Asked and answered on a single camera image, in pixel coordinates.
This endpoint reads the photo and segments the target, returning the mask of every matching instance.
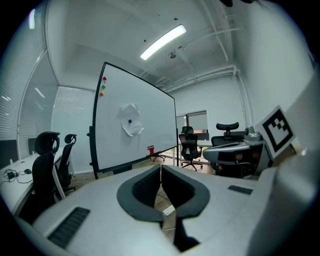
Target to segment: white desk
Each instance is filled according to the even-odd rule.
[[[54,163],[57,163],[63,153],[64,148],[59,147],[57,153],[54,156]],[[32,170],[32,165],[39,155],[30,155],[25,159],[15,162],[12,166],[7,166],[6,168],[0,170],[0,183],[7,181],[8,177],[4,178],[4,172],[8,169],[13,169],[17,173],[22,172],[24,174],[25,169]],[[33,191],[34,182],[29,183],[19,183],[19,182],[28,182],[32,180],[32,174],[19,175],[13,182],[4,182],[0,185],[1,196],[8,207],[9,211],[13,215],[19,215],[22,206],[26,202],[27,198]]]

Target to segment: mesh chair back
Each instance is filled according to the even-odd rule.
[[[196,134],[179,134],[182,145],[181,155],[186,160],[192,160],[199,156],[197,150],[198,136]]]

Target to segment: paper on whiteboard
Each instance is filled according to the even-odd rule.
[[[121,106],[119,111],[121,124],[125,132],[133,137],[139,135],[144,129],[141,123],[140,112],[135,104],[129,103]]]

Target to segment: window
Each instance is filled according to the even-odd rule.
[[[183,126],[191,126],[193,128],[193,132],[198,134],[199,141],[209,140],[207,111],[199,111],[177,116],[176,127],[178,128],[179,134],[182,132]]]

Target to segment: glass wall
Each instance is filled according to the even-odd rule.
[[[58,82],[46,52],[32,74],[21,105],[18,122],[21,159],[29,156],[28,139],[51,131],[51,118],[57,91]]]
[[[30,12],[1,58],[0,141],[11,140],[17,145],[17,125],[23,95],[37,62],[47,48],[45,13],[45,3]]]

